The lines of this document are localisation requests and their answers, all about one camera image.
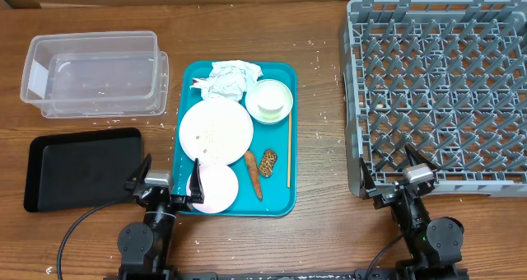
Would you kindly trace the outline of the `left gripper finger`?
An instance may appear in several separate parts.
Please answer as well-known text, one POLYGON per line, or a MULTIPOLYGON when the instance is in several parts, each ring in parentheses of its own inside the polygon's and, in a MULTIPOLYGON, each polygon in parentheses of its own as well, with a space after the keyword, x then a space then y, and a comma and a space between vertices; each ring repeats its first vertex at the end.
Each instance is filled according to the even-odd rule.
POLYGON ((135 190, 139 184, 143 184, 151 165, 152 155, 147 154, 139 167, 125 180, 124 189, 135 190))
POLYGON ((200 203, 203 204, 204 202, 204 193, 203 193, 203 186, 200 179, 199 174, 199 159, 196 158, 194 160, 194 167, 190 176, 189 181, 189 190, 190 190, 190 202, 191 203, 200 203))

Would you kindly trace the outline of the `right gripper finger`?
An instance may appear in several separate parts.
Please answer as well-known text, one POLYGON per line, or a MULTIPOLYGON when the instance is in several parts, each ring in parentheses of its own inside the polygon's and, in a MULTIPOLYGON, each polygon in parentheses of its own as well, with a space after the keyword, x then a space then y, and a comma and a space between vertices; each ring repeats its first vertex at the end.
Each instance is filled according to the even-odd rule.
POLYGON ((419 153, 416 148, 411 145, 410 143, 406 143, 404 145, 404 150, 406 152, 408 162, 410 166, 417 166, 417 165, 427 165, 427 167, 432 171, 438 171, 439 167, 429 161, 425 156, 423 156, 421 153, 419 153))
POLYGON ((360 197, 362 199, 369 199, 374 195, 374 192, 376 191, 376 186, 371 177, 370 171, 368 170, 368 167, 362 157, 359 159, 359 164, 362 176, 360 185, 360 197))

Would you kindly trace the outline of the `white paper napkin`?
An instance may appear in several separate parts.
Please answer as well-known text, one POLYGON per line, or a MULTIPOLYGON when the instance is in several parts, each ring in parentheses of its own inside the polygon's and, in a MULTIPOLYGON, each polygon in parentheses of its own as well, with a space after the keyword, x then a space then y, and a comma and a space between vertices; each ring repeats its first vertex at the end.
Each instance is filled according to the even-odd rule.
POLYGON ((262 68, 241 60, 218 61, 212 63, 212 71, 201 88, 203 100, 227 98, 239 102, 258 79, 263 76, 262 68))

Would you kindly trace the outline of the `white cup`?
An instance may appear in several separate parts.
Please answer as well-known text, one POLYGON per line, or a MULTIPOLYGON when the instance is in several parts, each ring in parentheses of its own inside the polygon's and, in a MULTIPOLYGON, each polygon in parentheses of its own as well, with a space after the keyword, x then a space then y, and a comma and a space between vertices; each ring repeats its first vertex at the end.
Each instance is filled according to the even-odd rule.
POLYGON ((279 116, 285 105, 282 88, 276 83, 263 84, 257 91, 257 106, 265 118, 279 116))

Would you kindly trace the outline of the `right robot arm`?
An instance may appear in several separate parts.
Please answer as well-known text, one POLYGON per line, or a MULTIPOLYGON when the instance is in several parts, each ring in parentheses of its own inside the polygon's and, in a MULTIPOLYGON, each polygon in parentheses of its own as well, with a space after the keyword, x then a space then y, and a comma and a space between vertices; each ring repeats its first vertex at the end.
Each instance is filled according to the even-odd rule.
POLYGON ((462 260, 464 226, 453 217, 431 219, 422 196, 435 188, 439 167, 420 154, 412 145, 404 146, 409 166, 403 178, 391 186, 379 189, 366 163, 360 160, 360 197, 371 199, 376 209, 389 207, 398 224, 400 235, 383 248, 365 270, 355 271, 357 279, 463 280, 466 269, 456 268, 462 260), (378 268, 380 258, 403 240, 411 258, 398 261, 393 268, 378 268))

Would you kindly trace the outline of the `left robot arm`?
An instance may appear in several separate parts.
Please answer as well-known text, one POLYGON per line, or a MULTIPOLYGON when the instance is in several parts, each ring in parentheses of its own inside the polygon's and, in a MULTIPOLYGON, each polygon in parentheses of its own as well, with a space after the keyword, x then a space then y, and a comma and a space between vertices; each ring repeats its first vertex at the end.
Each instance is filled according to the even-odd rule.
POLYGON ((176 268, 167 263, 176 215, 204 202, 198 159, 191 171, 188 195, 174 194, 172 175, 154 171, 151 165, 148 155, 124 183, 145 214, 142 222, 131 223, 119 233, 119 279, 177 279, 176 268))

